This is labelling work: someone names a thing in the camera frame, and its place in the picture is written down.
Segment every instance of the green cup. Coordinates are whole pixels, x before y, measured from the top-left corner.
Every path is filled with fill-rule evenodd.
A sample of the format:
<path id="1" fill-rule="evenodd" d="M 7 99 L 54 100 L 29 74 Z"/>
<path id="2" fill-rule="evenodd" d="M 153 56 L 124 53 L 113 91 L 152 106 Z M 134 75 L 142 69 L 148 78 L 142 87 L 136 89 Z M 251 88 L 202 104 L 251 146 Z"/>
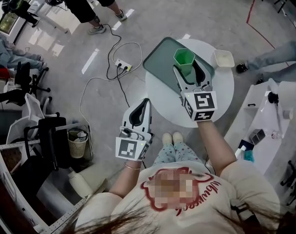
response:
<path id="1" fill-rule="evenodd" d="M 176 50 L 174 59 L 176 61 L 177 67 L 181 70 L 185 77 L 190 75 L 195 57 L 195 54 L 189 49 Z"/>

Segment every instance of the electrical outlet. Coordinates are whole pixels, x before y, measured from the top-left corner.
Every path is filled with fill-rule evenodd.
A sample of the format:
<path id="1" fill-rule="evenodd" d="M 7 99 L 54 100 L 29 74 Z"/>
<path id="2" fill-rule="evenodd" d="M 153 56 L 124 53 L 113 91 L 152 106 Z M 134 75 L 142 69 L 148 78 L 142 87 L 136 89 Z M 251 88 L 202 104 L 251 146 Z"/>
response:
<path id="1" fill-rule="evenodd" d="M 125 61 L 122 61 L 120 59 L 118 59 L 116 62 L 115 62 L 115 65 L 118 66 L 119 64 L 121 64 L 120 68 L 124 69 L 125 67 L 127 67 L 126 71 L 130 71 L 131 68 L 132 68 L 132 65 L 126 63 Z"/>

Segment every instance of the gray concrete floor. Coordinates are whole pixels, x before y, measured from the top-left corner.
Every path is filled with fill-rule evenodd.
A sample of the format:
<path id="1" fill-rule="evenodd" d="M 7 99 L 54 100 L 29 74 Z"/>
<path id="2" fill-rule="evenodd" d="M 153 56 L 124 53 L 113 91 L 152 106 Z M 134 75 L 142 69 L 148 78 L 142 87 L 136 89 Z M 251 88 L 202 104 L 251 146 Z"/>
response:
<path id="1" fill-rule="evenodd" d="M 247 23 L 248 13 L 253 0 L 117 0 L 127 12 L 133 9 L 127 21 L 115 31 L 122 37 L 121 43 L 136 41 L 142 46 L 144 58 L 165 37 L 181 39 L 185 34 L 192 39 L 205 41 L 217 49 L 231 51 L 236 63 L 249 57 L 272 50 L 272 46 Z M 296 38 L 296 30 L 290 21 L 277 13 L 273 5 L 275 0 L 255 1 L 250 24 L 263 34 L 274 46 L 279 46 Z M 102 23 L 114 26 L 117 19 L 107 8 L 94 3 L 94 10 Z M 54 8 L 50 13 L 60 25 L 70 28 L 64 34 L 45 22 L 36 28 L 26 26 L 18 47 L 30 47 L 30 52 L 44 56 L 50 71 L 44 84 L 52 89 L 52 111 L 58 111 L 71 122 L 83 120 L 79 112 L 79 102 L 86 82 L 95 76 L 105 77 L 107 54 L 117 41 L 109 31 L 101 35 L 86 34 L 89 25 L 79 24 L 70 11 Z M 85 72 L 81 70 L 93 51 L 98 54 Z M 116 56 L 136 66 L 140 61 L 136 46 L 127 46 L 117 51 Z M 116 74 L 111 63 L 110 76 Z M 235 94 L 225 115 L 216 122 L 224 135 L 235 118 L 245 95 L 256 77 L 250 74 L 235 77 Z M 135 72 L 121 78 L 130 103 L 145 96 L 145 70 L 140 67 Z M 123 113 L 127 109 L 123 94 L 117 81 L 93 80 L 88 85 L 82 100 L 82 112 L 91 123 L 93 130 L 94 161 L 104 168 L 110 176 L 122 167 L 123 160 L 115 158 L 115 137 L 119 134 Z M 205 156 L 205 150 L 197 130 L 176 126 L 152 110 L 152 132 L 156 134 L 153 145 L 146 155 L 149 166 L 162 147 L 162 134 L 181 131 L 186 143 L 199 156 Z M 283 177 L 287 161 L 296 152 L 296 110 L 295 119 L 283 140 L 274 162 L 266 177 L 282 196 L 284 191 L 279 182 Z"/>

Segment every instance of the bracelet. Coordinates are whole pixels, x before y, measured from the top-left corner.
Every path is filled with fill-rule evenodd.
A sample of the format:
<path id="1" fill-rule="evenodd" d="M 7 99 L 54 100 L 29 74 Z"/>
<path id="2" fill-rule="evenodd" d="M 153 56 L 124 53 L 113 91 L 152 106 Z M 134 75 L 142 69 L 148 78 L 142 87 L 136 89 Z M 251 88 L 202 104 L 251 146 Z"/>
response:
<path id="1" fill-rule="evenodd" d="M 124 166 L 127 167 L 127 168 L 130 168 L 132 170 L 140 170 L 140 168 L 133 168 L 133 167 L 130 167 L 126 164 L 126 162 L 124 162 Z"/>

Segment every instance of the red graphic print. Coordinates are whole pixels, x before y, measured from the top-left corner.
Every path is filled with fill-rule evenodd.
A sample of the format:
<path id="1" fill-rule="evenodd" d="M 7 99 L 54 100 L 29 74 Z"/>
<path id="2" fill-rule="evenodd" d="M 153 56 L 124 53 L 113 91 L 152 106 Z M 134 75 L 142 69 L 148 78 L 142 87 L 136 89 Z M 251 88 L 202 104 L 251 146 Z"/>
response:
<path id="1" fill-rule="evenodd" d="M 149 177 L 149 180 L 153 180 L 153 178 L 157 174 L 159 174 L 163 171 L 169 171 L 169 170 L 174 170 L 175 173 L 179 173 L 179 174 L 192 174 L 192 171 L 189 170 L 188 167 L 182 167 L 182 168 L 178 168 L 178 169 L 160 169 L 156 172 L 156 174 L 154 176 Z M 213 179 L 214 179 L 214 177 L 211 174 L 201 174 L 201 175 L 194 175 L 193 176 L 192 188 L 194 190 L 196 190 L 196 199 L 193 202 L 187 204 L 183 208 L 184 211 L 186 211 L 188 208 L 193 209 L 195 206 L 198 206 L 199 200 L 205 201 L 207 196 L 210 195 L 210 192 L 215 191 L 217 193 L 218 189 L 216 188 L 216 186 L 220 185 L 220 183 L 218 183 L 216 181 L 211 182 L 211 184 L 206 187 L 206 190 L 204 191 L 203 194 L 199 193 L 199 185 L 198 184 L 199 183 L 208 183 L 208 182 L 212 181 Z M 151 205 L 152 209 L 154 209 L 155 211 L 158 211 L 158 212 L 162 212 L 162 211 L 167 210 L 166 204 L 158 205 L 158 206 L 155 204 L 155 199 L 153 197 L 151 197 L 151 193 L 149 192 L 149 186 L 147 185 L 147 182 L 148 181 L 143 182 L 141 184 L 140 188 L 145 191 L 145 195 L 146 195 L 147 199 L 150 201 L 150 205 Z M 179 211 L 177 213 L 177 216 L 178 216 L 181 213 L 182 209 L 177 209 L 177 211 Z"/>

